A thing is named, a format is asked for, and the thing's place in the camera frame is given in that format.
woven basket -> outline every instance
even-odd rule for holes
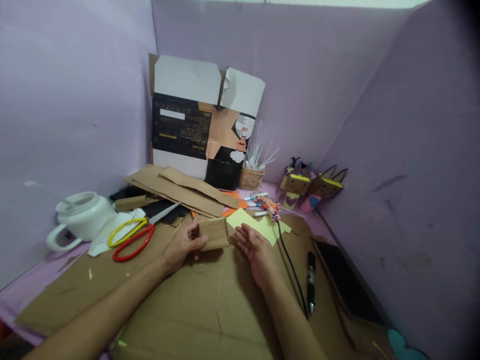
[[[238,187],[246,190],[257,190],[260,187],[264,175],[265,170],[258,171],[242,167]]]

black pen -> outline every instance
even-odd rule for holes
[[[315,254],[311,251],[308,252],[308,288],[306,292],[308,307],[310,309],[310,315],[313,315],[315,308]]]

red scissors handle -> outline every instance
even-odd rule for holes
[[[145,235],[147,232],[149,232],[149,234],[146,237],[146,240],[135,252],[133,252],[130,255],[127,255],[127,256],[119,256],[120,252],[123,249],[125,249],[128,245],[133,243],[138,238]],[[115,252],[113,253],[113,261],[116,261],[118,263],[123,263],[123,262],[126,262],[126,261],[131,260],[134,257],[136,257],[138,254],[140,254],[142,252],[143,249],[145,249],[145,247],[149,243],[150,239],[152,238],[152,235],[154,234],[154,232],[155,232],[155,227],[152,224],[148,224],[148,226],[146,227],[145,230],[142,230],[139,233],[135,234],[135,236],[128,239],[127,241],[125,241],[123,244],[121,244],[119,247],[116,248]]]

pink heart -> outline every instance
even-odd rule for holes
[[[297,203],[298,199],[299,199],[298,197],[291,198],[290,196],[287,195],[285,198],[285,202],[288,204],[288,206],[293,206]]]

black cable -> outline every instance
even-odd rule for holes
[[[290,267],[291,267],[291,270],[293,271],[293,275],[295,276],[296,285],[298,286],[298,290],[300,291],[301,303],[303,305],[303,313],[305,314],[305,317],[308,320],[309,313],[307,312],[307,304],[305,303],[304,292],[302,291],[302,288],[300,286],[299,278],[297,277],[297,273],[295,272],[294,265],[292,264],[292,259],[290,259],[289,252],[285,247],[284,239],[282,237],[282,230],[280,230],[280,221],[277,221],[277,224],[278,224],[278,233],[280,234],[281,245],[283,246],[283,250],[285,250],[286,257],[288,259],[288,262],[290,263]]]

